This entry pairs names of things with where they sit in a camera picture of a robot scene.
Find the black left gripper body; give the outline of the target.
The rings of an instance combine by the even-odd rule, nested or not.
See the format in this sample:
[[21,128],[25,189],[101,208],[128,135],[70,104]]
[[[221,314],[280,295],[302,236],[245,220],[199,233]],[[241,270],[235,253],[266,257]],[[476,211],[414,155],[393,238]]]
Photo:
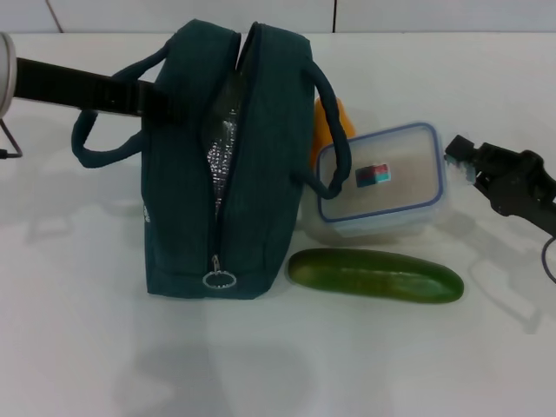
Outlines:
[[113,80],[78,69],[18,57],[15,97],[42,103],[112,111]]

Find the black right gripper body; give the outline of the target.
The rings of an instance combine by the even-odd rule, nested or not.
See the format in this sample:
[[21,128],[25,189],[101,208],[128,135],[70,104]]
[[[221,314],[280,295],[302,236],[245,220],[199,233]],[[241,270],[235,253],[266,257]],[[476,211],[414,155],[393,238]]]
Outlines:
[[518,153],[490,145],[488,160],[506,169],[498,188],[503,216],[518,216],[555,236],[555,180],[545,171],[543,158],[531,150]]

